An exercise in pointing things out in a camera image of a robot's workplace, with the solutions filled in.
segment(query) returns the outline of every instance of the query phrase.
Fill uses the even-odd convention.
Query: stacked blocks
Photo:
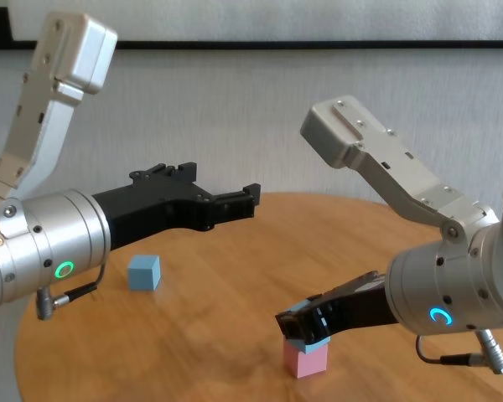
[[[135,255],[127,268],[128,287],[131,291],[154,291],[160,282],[158,255]]]
[[[289,310],[296,312],[308,303],[308,300],[301,301]],[[325,371],[328,364],[328,343],[330,340],[331,338],[328,337],[312,345],[306,345],[301,340],[283,339],[285,366],[297,379]]]

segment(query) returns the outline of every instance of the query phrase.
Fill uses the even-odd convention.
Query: blue cube
[[[160,282],[158,255],[135,255],[127,269],[128,288],[131,291],[154,291]]]
[[[307,306],[310,303],[309,300],[302,300],[300,303],[292,306],[289,308],[289,311],[291,312],[297,312],[299,309],[301,309],[304,306]],[[302,340],[299,339],[288,339],[288,342],[293,345],[296,349],[298,349],[300,352],[304,354],[310,354],[314,352],[315,350],[322,348],[326,343],[329,343],[331,340],[331,337],[327,337],[326,339],[323,339],[320,342],[313,343],[311,345],[306,345]]]

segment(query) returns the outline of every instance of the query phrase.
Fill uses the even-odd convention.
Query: green led ring
[[[56,268],[54,276],[57,279],[63,279],[66,276],[69,276],[74,270],[75,263],[73,261],[64,261],[58,266],[58,268]]]

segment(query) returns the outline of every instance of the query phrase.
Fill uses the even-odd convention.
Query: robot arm
[[[503,220],[441,183],[353,97],[314,106],[301,134],[331,167],[356,170],[403,218],[439,227],[442,241],[406,250],[384,275],[371,272],[281,312],[283,334],[316,343],[398,322],[418,335],[420,352],[423,335],[474,331],[482,354],[422,358],[502,374],[503,353],[489,329],[503,328]]]
[[[102,87],[116,33],[84,14],[51,13],[0,157],[0,305],[37,292],[40,319],[99,285],[111,250],[162,230],[213,229],[250,218],[260,186],[211,195],[196,166],[157,165],[131,185],[93,196],[76,190],[26,199],[54,170],[73,111]],[[95,282],[52,297],[57,281],[101,267]]]

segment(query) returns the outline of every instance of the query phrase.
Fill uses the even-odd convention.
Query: round table
[[[387,269],[400,251],[438,240],[387,206],[303,193],[265,194],[256,217],[199,233],[173,229],[111,253],[98,291],[20,323],[25,402],[503,400],[487,368],[421,362],[400,325],[336,334],[326,372],[294,379],[274,316],[307,296]],[[127,264],[160,255],[154,292],[127,289]],[[96,270],[54,286],[54,293]],[[495,335],[503,347],[503,331]],[[470,333],[428,338],[429,355],[477,351]]]

